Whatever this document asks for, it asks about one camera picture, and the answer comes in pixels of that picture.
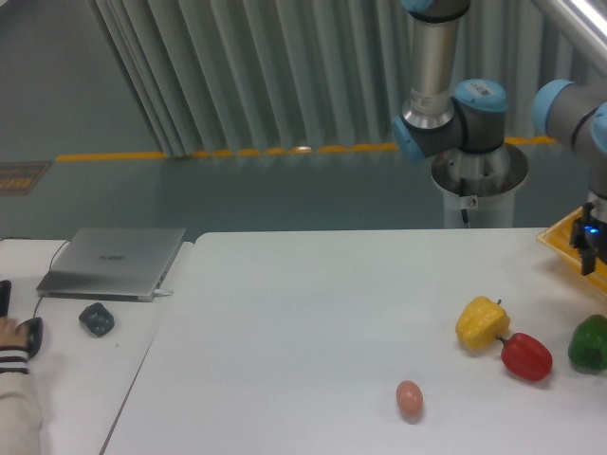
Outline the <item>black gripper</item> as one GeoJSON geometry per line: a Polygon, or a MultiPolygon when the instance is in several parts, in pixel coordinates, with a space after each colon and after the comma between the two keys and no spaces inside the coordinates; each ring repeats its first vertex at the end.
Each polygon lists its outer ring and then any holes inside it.
{"type": "Polygon", "coordinates": [[[576,215],[570,236],[570,245],[580,253],[580,273],[588,276],[595,272],[596,258],[606,261],[606,197],[593,191],[576,215]]]}

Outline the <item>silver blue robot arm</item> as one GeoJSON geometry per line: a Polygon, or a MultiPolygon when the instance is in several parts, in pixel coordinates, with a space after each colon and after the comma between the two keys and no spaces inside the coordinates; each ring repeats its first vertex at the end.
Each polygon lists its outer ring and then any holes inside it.
{"type": "MultiPolygon", "coordinates": [[[[395,142],[411,160],[429,159],[442,191],[447,228],[506,228],[514,196],[528,174],[524,153],[508,144],[506,91],[497,82],[451,83],[455,44],[466,1],[407,1],[414,21],[408,101],[393,120],[395,142]]],[[[588,276],[606,262],[606,84],[554,80],[535,96],[539,132],[590,167],[589,196],[566,231],[588,276]]]]}

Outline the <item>cream sleeve forearm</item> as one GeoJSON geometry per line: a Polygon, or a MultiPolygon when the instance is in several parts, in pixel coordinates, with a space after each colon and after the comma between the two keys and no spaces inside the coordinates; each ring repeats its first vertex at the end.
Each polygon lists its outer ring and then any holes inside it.
{"type": "Polygon", "coordinates": [[[1,453],[40,454],[43,423],[24,347],[1,348],[1,453]]]}

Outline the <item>person's hand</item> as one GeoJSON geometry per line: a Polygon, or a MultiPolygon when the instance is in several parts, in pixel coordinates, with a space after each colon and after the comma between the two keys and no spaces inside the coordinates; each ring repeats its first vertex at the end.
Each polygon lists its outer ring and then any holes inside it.
{"type": "Polygon", "coordinates": [[[0,318],[0,346],[2,348],[28,350],[27,326],[18,324],[14,318],[0,318]]]}

